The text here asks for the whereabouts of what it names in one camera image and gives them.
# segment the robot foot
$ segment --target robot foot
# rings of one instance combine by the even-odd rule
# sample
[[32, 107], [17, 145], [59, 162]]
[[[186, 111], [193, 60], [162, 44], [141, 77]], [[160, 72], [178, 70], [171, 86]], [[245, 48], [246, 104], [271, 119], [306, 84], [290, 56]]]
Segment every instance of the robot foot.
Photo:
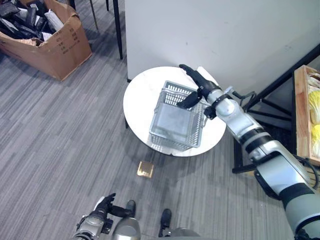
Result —
[[136, 216], [136, 202], [133, 200], [130, 200], [127, 202], [126, 209], [131, 210], [131, 214], [128, 216], [128, 218], [134, 218]]
[[172, 213], [170, 209], [166, 208], [165, 210], [163, 210], [161, 220], [160, 220], [160, 231], [158, 235], [159, 238], [167, 237], [166, 235], [164, 236], [163, 231], [170, 227], [171, 217], [172, 217]]

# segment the white round table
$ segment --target white round table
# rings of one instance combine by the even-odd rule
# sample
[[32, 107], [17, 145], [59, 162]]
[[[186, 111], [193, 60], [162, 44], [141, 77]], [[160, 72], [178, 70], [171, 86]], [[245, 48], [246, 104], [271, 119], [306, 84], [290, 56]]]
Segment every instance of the white round table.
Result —
[[[217, 84], [203, 67], [199, 67], [197, 71], [207, 80]], [[179, 67], [155, 67], [140, 73], [129, 83], [123, 97], [124, 116], [133, 133], [150, 148], [167, 155], [189, 157], [212, 149], [220, 141], [226, 130], [226, 124], [218, 117], [206, 121], [202, 130], [200, 147], [179, 151], [151, 142], [149, 128], [160, 92], [166, 81], [193, 89], [198, 88], [193, 80]]]

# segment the gray striped carpet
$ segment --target gray striped carpet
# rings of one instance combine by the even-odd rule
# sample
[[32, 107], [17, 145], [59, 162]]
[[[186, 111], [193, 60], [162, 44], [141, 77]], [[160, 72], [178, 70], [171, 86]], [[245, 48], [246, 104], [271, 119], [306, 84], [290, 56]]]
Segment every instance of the gray striped carpet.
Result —
[[[0, 236], [2, 240], [68, 239], [103, 195], [137, 202], [142, 239], [156, 237], [162, 210], [172, 227], [223, 240], [293, 239], [281, 203], [250, 176], [232, 174], [226, 132], [200, 156], [162, 155], [125, 129], [127, 63], [119, 59], [113, 8], [76, 0], [93, 56], [58, 82], [0, 53]], [[124, 0], [119, 1], [124, 56]], [[140, 161], [153, 177], [136, 175]]]

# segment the black cable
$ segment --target black cable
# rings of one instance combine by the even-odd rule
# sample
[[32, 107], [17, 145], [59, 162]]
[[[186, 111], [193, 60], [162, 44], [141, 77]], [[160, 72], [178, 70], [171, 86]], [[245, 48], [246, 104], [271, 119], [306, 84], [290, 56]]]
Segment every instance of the black cable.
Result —
[[248, 97], [251, 97], [250, 98], [250, 100], [248, 101], [248, 103], [247, 103], [247, 105], [249, 104], [249, 103], [251, 103], [251, 101], [256, 97], [256, 92], [255, 91], [252, 91], [252, 92], [249, 92], [247, 95], [240, 95], [238, 92], [236, 92], [236, 91], [233, 91], [232, 92], [232, 94], [234, 95], [234, 96], [236, 96], [238, 99], [241, 99], [241, 101], [240, 101], [240, 106], [242, 107], [242, 103], [243, 103], [243, 100], [244, 99], [246, 99], [246, 98], [248, 98]]
[[315, 184], [314, 184], [314, 186], [312, 188], [317, 190], [317, 188], [319, 186], [319, 176], [318, 176], [316, 168], [309, 162], [309, 158], [303, 158], [303, 157], [300, 157], [300, 156], [295, 155], [295, 154], [293, 154], [293, 156], [296, 159], [298, 159], [298, 160], [302, 161], [303, 163], [305, 163], [306, 165], [308, 165], [308, 167], [312, 169], [314, 177], [315, 177]]

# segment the cardboard box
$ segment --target cardboard box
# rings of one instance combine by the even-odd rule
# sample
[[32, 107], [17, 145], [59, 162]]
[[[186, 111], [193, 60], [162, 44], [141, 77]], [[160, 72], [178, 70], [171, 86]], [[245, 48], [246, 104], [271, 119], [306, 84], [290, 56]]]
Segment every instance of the cardboard box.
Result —
[[[20, 0], [23, 4], [32, 0]], [[91, 57], [92, 52], [84, 28], [75, 10], [55, 0], [44, 0], [64, 23], [48, 41], [35, 46], [35, 41], [13, 39], [0, 32], [0, 50], [34, 68], [63, 81], [78, 66]]]

